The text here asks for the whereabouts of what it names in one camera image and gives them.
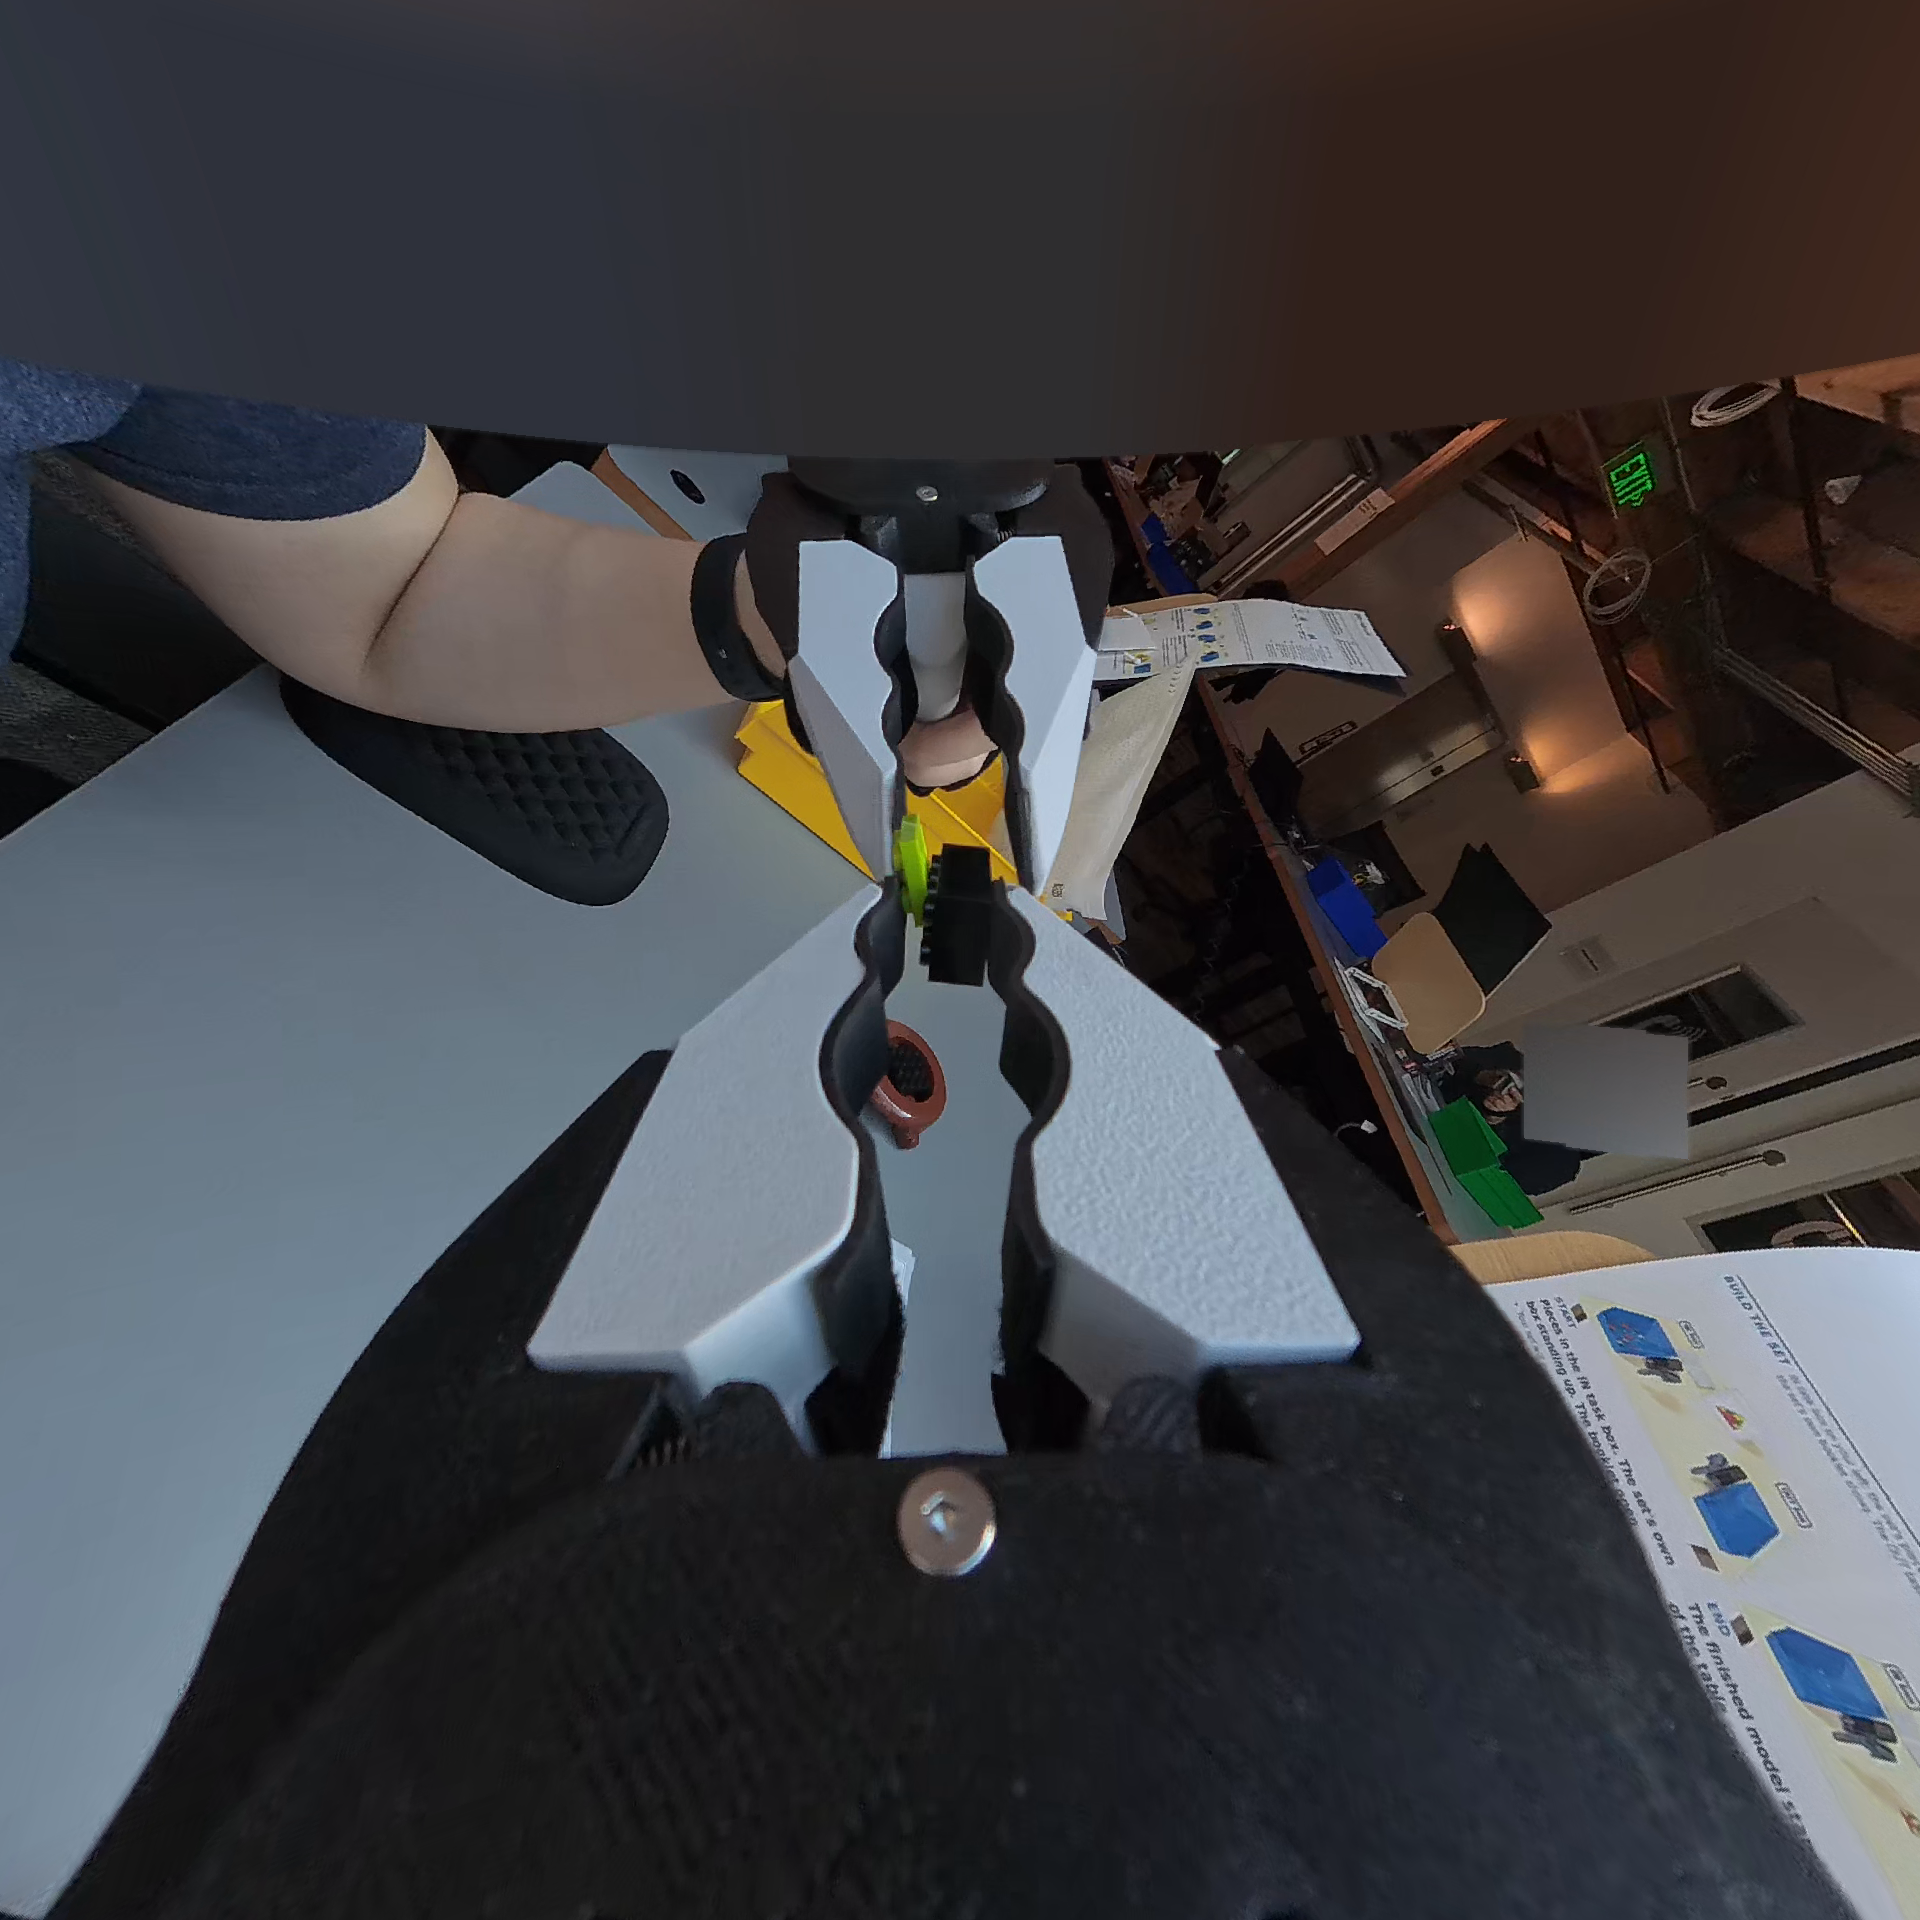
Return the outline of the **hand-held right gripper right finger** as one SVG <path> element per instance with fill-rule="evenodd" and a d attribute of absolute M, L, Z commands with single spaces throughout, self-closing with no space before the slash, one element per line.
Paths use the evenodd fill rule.
<path fill-rule="evenodd" d="M 998 997 L 1026 1114 L 1003 1378 L 1120 1390 L 1349 1359 L 1355 1323 L 1212 1038 L 1017 885 L 998 889 Z"/>

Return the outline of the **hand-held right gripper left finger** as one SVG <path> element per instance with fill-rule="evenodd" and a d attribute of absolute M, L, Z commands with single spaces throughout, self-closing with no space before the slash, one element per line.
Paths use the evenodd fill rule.
<path fill-rule="evenodd" d="M 866 883 L 672 1049 L 526 1344 L 545 1372 L 690 1390 L 854 1380 L 898 1311 L 861 1110 L 899 979 L 896 883 Z"/>

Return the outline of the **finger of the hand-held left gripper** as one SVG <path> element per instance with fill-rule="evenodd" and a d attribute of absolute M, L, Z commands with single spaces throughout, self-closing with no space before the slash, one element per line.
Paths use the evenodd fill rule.
<path fill-rule="evenodd" d="M 1065 835 L 1095 641 L 1060 538 L 1007 538 L 972 563 L 972 703 L 1005 763 L 1003 809 L 1023 887 L 1045 885 Z"/>
<path fill-rule="evenodd" d="M 901 815 L 899 568 L 855 539 L 803 539 L 796 633 L 796 714 L 854 852 L 884 881 Z"/>

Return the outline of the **person's left forearm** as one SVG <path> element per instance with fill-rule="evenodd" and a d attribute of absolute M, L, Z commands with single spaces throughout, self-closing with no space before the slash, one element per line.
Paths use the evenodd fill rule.
<path fill-rule="evenodd" d="M 698 542 L 462 492 L 432 435 L 398 492 L 328 517 L 96 490 L 262 661 L 343 706 L 534 733 L 725 700 L 692 618 Z"/>

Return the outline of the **grey desk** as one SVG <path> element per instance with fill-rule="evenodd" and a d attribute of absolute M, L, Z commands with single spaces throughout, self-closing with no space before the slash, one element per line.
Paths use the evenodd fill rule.
<path fill-rule="evenodd" d="M 4 837 L 4 1913 L 76 1876 L 281 1476 L 432 1261 L 861 883 L 736 772 L 616 906 L 378 793 L 258 668 Z"/>

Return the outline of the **black wristband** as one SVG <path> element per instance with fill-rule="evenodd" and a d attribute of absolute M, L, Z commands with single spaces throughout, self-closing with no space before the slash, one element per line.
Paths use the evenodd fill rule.
<path fill-rule="evenodd" d="M 737 607 L 746 547 L 746 534 L 701 544 L 687 584 L 687 620 L 722 693 L 736 701 L 763 706 L 783 697 L 788 678 L 786 670 L 774 672 L 762 661 Z"/>

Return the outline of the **yellow plastic bin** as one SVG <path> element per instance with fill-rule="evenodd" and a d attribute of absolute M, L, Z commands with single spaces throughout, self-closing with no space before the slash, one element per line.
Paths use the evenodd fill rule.
<path fill-rule="evenodd" d="M 823 770 L 794 738 L 786 707 L 780 701 L 756 701 L 742 714 L 732 736 L 737 776 L 871 879 L 873 874 L 854 846 Z M 903 808 L 922 822 L 930 853 L 947 844 L 980 846 L 990 850 L 990 868 L 998 881 L 1019 883 L 1003 822 L 1003 762 L 996 760 L 958 788 L 925 793 L 910 788 Z"/>

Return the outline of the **brown round toy pot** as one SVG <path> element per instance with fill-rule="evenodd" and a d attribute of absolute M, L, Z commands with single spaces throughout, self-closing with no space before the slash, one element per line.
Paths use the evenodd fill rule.
<path fill-rule="evenodd" d="M 903 1019 L 885 1021 L 882 1073 L 861 1121 L 899 1151 L 913 1150 L 947 1112 L 947 1075 L 932 1044 Z"/>

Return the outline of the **wooden workbench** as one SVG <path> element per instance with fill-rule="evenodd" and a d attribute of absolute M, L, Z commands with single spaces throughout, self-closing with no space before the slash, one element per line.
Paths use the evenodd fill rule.
<path fill-rule="evenodd" d="M 1304 953 L 1306 995 L 1295 1003 L 1302 1009 L 1308 1036 L 1322 1044 L 1336 1036 L 1336 1049 L 1345 1061 L 1339 1073 L 1348 1082 L 1364 1085 L 1367 1118 L 1374 1120 L 1379 1139 L 1397 1166 L 1396 1179 L 1406 1186 L 1406 1196 L 1413 1210 L 1423 1218 L 1428 1230 L 1444 1244 L 1459 1244 L 1459 1232 L 1453 1227 L 1444 1206 L 1444 1196 L 1435 1175 L 1423 1158 L 1423 1136 L 1408 1121 L 1396 1099 L 1391 1072 L 1379 1064 L 1377 1051 L 1369 1044 L 1369 1026 L 1353 1011 L 1343 989 L 1343 974 L 1336 965 L 1317 922 L 1314 917 L 1314 900 L 1304 883 L 1300 861 L 1274 825 L 1253 788 L 1248 762 L 1236 743 L 1234 730 L 1223 716 L 1223 707 L 1210 681 L 1200 679 L 1193 689 L 1197 709 L 1205 720 L 1212 743 L 1217 748 L 1222 772 L 1230 780 L 1236 803 L 1246 813 L 1250 832 L 1259 846 L 1259 857 L 1269 869 L 1272 879 L 1283 900 L 1286 922 Z"/>

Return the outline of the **printed paper sheet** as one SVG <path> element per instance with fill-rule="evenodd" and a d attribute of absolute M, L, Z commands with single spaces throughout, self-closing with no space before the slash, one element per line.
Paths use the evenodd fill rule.
<path fill-rule="evenodd" d="M 1130 606 L 1105 615 L 1095 684 L 1135 684 L 1182 668 L 1292 668 L 1388 684 L 1406 675 L 1374 621 L 1355 609 L 1234 598 Z"/>

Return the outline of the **beige chair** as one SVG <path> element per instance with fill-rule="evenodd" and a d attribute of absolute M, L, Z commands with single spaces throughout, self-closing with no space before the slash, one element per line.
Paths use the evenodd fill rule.
<path fill-rule="evenodd" d="M 1485 988 L 1430 912 L 1408 916 L 1375 949 L 1367 974 L 1397 1009 L 1406 1046 L 1422 1058 L 1449 1047 L 1485 1011 Z"/>

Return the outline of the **blue plastic bin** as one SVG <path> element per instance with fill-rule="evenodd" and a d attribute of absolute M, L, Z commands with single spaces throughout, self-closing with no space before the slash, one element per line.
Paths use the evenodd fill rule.
<path fill-rule="evenodd" d="M 1369 961 L 1386 944 L 1377 914 L 1357 877 L 1338 853 L 1308 866 L 1308 895 L 1317 914 L 1355 960 Z"/>

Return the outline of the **black wrist rest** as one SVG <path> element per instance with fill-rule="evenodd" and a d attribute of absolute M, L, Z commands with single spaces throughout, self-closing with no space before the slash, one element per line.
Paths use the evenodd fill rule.
<path fill-rule="evenodd" d="M 629 900 L 664 848 L 658 777 L 609 731 L 486 731 L 365 711 L 289 675 L 281 707 L 350 776 L 516 881 L 577 906 Z"/>

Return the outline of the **printed instruction poster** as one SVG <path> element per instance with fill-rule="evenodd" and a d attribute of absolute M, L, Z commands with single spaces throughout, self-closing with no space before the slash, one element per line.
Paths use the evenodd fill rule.
<path fill-rule="evenodd" d="M 1489 1286 L 1691 1668 L 1859 1916 L 1917 1913 L 1917 1256 L 1797 1245 Z"/>

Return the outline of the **person's navy clothing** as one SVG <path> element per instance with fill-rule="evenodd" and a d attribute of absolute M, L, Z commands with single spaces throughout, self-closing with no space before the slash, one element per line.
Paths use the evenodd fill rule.
<path fill-rule="evenodd" d="M 1 644 L 27 620 L 33 478 L 70 453 L 134 492 L 232 517 L 318 520 L 370 510 L 420 469 L 416 421 L 143 385 L 1 359 Z"/>

